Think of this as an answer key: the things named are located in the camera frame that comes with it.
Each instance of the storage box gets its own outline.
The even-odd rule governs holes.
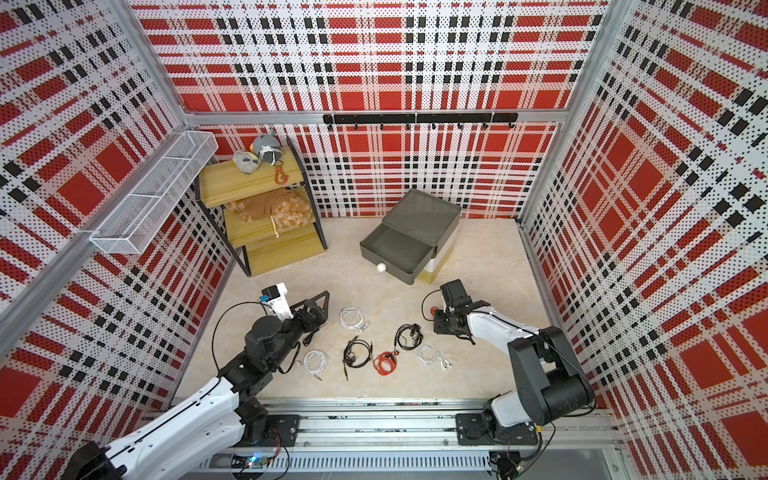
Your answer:
[[[360,242],[362,257],[376,265],[384,264],[386,272],[409,285],[431,264],[434,274],[429,278],[434,280],[445,257],[445,252],[439,254],[449,239],[452,245],[461,212],[458,205],[410,190],[382,224]]]

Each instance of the drawer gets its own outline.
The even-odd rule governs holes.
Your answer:
[[[413,281],[432,258],[433,247],[421,243],[385,225],[379,225],[360,242],[362,257],[378,265],[395,278],[413,285]]]

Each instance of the box lid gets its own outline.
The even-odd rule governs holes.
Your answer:
[[[462,209],[458,205],[411,189],[382,219],[382,223],[431,247],[437,247],[445,234],[450,234],[448,230],[452,224],[455,228],[454,222],[461,213]]]

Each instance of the brown plush toy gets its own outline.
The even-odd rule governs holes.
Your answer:
[[[271,216],[280,230],[303,227],[312,219],[312,208],[307,201],[286,188],[229,202],[227,208],[241,214],[246,222]]]

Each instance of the keychain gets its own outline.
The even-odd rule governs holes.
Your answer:
[[[288,175],[285,175],[285,172],[283,172],[283,168],[280,166],[283,162],[280,160],[276,160],[272,163],[275,167],[275,184],[278,185],[284,185],[288,183]]]

